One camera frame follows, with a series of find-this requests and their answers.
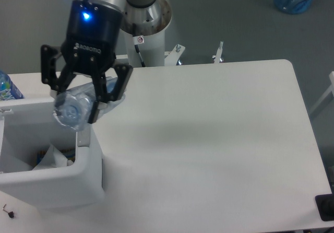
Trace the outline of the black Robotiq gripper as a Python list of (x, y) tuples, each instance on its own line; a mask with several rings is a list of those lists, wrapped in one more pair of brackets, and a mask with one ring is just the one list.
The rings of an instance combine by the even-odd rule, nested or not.
[[(61, 50), (46, 44), (40, 48), (41, 81), (50, 86), (51, 97), (65, 92), (76, 77), (75, 73), (91, 76), (96, 100), (88, 118), (89, 124), (97, 121), (100, 110), (110, 101), (122, 98), (133, 72), (133, 67), (127, 64), (112, 66), (122, 19), (122, 13), (108, 5), (73, 0)], [(66, 64), (57, 77), (56, 62), (62, 56)], [(111, 66), (117, 81), (108, 92), (105, 72)]]

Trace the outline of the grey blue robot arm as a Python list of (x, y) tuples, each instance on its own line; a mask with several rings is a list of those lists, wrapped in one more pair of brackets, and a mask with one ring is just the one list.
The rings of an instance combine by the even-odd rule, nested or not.
[[(76, 75), (92, 79), (96, 99), (88, 123), (110, 101), (121, 99), (133, 67), (116, 63), (115, 47), (130, 0), (73, 0), (66, 39), (60, 47), (41, 46), (41, 81), (54, 95), (65, 92)], [(155, 0), (146, 0), (145, 4)]]

